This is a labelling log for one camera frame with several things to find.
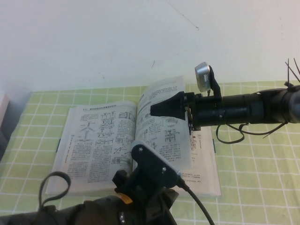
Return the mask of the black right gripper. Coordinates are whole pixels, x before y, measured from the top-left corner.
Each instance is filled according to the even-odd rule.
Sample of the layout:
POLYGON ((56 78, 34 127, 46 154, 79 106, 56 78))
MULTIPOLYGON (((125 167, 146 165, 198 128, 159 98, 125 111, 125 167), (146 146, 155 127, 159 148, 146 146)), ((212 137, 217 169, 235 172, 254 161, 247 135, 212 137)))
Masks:
POLYGON ((197 104, 201 99, 202 94, 180 91, 171 98, 152 105, 150 107, 150 114, 151 116, 173 117, 180 120, 185 120, 186 112, 190 132, 200 131, 201 126, 197 116, 197 104))

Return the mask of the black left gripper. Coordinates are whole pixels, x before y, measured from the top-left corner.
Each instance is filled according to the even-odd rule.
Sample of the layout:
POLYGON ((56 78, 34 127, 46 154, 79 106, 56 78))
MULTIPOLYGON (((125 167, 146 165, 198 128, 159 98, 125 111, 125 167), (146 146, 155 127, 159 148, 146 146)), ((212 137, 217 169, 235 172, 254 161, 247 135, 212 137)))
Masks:
POLYGON ((119 170, 112 181, 115 192, 128 196, 131 212, 124 212, 120 222, 128 225, 175 225, 170 208, 179 196, 178 192, 167 187, 161 172, 145 172, 135 169, 128 176, 119 170))

